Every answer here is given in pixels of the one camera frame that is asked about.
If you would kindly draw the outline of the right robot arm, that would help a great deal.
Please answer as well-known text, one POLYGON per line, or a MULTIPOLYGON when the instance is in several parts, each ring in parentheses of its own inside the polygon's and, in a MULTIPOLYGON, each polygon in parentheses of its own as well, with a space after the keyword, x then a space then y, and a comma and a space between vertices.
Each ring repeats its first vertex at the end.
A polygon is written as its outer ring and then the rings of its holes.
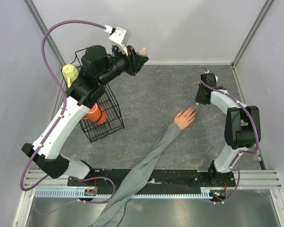
POLYGON ((195 102, 201 105, 218 107, 225 115, 225 146, 220 155, 211 163, 207 180, 212 186, 224 181, 224 175, 234 170, 234 165, 244 154, 256 153, 261 140, 259 108, 246 105, 232 95, 224 87, 217 86, 218 78, 209 70, 198 75, 200 81, 195 102))

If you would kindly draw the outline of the grey sleeve forearm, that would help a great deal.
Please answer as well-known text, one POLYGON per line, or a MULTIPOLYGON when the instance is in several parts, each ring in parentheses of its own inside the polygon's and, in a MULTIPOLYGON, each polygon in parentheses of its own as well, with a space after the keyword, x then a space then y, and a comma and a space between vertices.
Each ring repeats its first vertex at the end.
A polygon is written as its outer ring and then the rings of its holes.
POLYGON ((150 152, 134 166, 121 182, 113 198, 108 202, 93 227, 116 227, 122 221, 130 198, 139 192, 149 178, 162 152, 178 137, 182 130, 170 123, 161 133, 150 152))

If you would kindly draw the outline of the yellow mug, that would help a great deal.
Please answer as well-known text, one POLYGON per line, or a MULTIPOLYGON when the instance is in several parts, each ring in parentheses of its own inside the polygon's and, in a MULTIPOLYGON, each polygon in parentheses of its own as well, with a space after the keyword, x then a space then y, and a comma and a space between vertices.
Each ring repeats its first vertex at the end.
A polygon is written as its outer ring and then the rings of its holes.
POLYGON ((74 65, 67 64, 62 68, 62 75, 66 80, 67 88, 70 88, 72 83, 78 78, 79 71, 74 65))

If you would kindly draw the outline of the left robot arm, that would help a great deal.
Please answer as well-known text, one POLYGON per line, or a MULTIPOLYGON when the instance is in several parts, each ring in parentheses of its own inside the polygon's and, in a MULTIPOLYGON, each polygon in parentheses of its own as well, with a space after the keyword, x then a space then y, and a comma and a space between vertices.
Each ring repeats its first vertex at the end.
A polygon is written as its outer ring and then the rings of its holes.
POLYGON ((105 47, 93 45, 81 58, 78 77, 66 92, 66 104, 52 119, 45 131, 33 143, 26 143, 22 151, 53 179, 62 175, 78 178, 84 186, 94 182, 94 174, 83 161, 74 161, 60 154, 61 148, 76 124, 105 93, 105 85, 122 73, 135 76, 148 61, 145 50, 125 47, 127 53, 112 46, 108 54, 105 47))

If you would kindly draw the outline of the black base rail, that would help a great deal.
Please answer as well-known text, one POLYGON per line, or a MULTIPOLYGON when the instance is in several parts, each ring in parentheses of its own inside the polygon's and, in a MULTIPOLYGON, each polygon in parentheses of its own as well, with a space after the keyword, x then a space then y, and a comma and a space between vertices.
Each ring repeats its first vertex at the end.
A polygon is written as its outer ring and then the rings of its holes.
MULTIPOLYGON (((94 169, 86 178, 99 177, 96 180, 79 181, 69 177, 67 185, 77 187, 95 186, 98 194, 111 194, 112 184, 102 179, 109 178, 119 189, 122 181, 130 172, 129 169, 94 169)), ((197 170, 153 170, 146 180, 145 186, 137 192, 138 195, 167 195, 167 194, 200 194, 203 187, 226 189, 236 185, 233 172, 214 173, 213 171, 197 170)))

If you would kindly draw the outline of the nail polish bottle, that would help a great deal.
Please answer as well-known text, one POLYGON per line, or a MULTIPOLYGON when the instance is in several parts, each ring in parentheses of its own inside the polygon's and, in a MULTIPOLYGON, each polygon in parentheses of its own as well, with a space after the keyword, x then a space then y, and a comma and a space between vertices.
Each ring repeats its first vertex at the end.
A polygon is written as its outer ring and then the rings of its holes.
POLYGON ((147 57, 148 53, 146 51, 146 48, 143 47, 142 49, 138 50, 137 55, 140 57, 147 57))

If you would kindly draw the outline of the orange mug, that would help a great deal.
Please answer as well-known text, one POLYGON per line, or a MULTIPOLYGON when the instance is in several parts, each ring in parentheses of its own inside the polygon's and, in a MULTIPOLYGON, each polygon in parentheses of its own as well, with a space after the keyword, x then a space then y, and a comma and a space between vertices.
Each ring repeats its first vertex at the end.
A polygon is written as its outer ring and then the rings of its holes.
POLYGON ((98 104, 95 104, 88 113, 83 116, 83 120, 90 120, 96 125, 101 125, 107 120, 107 112, 98 104))

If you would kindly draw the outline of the mannequin hand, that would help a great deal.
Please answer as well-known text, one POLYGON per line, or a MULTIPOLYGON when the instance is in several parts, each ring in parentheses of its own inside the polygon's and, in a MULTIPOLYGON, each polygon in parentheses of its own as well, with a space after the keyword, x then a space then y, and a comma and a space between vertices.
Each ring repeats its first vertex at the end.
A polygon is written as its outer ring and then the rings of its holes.
POLYGON ((173 123, 178 126, 181 130, 186 129, 196 118, 196 110, 194 107, 190 107, 185 111, 179 112, 173 123))

